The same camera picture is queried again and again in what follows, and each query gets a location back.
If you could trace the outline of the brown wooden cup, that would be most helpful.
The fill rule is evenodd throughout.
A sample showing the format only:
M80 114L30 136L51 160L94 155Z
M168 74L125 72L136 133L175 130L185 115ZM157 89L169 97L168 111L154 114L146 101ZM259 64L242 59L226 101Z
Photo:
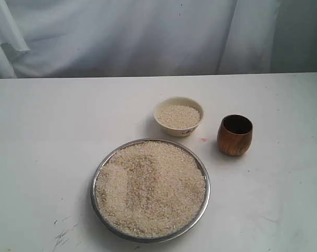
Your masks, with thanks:
M252 122L238 114L225 116L218 129L217 145L221 152L229 156L241 156L247 152L252 142Z

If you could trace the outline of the small cream ceramic bowl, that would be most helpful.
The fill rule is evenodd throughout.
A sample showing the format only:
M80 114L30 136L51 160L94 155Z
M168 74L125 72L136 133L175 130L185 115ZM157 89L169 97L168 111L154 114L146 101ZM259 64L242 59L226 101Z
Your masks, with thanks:
M154 120L165 133L173 137L191 135L204 117L202 106L187 97L171 97L159 104L153 112Z

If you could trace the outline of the large steel rice plate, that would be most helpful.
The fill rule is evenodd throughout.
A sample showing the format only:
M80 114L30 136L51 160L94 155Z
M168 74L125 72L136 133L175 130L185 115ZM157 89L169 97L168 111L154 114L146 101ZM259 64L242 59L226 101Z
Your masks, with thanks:
M209 202L210 181L201 160L165 139L139 139L109 153L92 179L91 204L118 236L158 243L189 231Z

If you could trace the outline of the white backdrop cloth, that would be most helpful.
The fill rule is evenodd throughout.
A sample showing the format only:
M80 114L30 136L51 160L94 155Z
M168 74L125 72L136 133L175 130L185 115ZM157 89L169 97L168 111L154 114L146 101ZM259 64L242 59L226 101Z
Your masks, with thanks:
M0 78L317 72L317 1L0 1Z

